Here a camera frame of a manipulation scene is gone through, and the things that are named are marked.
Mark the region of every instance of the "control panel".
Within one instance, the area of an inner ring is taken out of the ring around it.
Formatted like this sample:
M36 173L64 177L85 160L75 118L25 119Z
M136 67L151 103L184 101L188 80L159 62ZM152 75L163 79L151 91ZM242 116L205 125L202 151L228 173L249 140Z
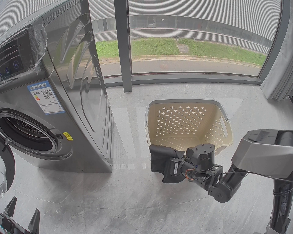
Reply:
M28 71L35 64L29 37L30 30L22 30L0 47L0 83Z

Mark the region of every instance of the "front-load washer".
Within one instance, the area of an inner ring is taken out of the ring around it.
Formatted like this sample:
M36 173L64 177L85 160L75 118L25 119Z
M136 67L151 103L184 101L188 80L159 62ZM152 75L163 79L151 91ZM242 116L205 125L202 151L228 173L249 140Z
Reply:
M114 118L87 0L35 18L0 46L0 134L36 167L112 171Z

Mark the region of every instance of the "play/pause button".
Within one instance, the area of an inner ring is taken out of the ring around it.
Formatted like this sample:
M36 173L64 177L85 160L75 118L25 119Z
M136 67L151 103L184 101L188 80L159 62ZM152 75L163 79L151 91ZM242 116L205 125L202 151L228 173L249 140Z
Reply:
M19 68L19 62L17 60L15 60L13 62L13 66L14 66L15 69Z

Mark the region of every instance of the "yellow warning sticker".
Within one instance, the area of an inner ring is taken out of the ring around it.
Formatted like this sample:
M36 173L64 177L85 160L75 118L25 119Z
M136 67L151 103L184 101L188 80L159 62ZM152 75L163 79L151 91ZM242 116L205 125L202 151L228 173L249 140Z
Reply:
M64 136L67 138L67 140L69 140L69 141L73 141L71 135L70 135L68 132L64 132L63 134L64 134Z

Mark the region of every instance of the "basket handle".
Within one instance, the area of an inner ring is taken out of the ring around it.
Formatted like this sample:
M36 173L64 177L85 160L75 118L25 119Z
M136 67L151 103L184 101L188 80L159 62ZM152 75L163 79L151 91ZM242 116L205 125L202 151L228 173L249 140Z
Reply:
M224 119L223 119L222 116L220 117L220 122L221 122L222 128L224 130L224 136L227 137L228 136L228 131L227 131L226 124L225 124Z

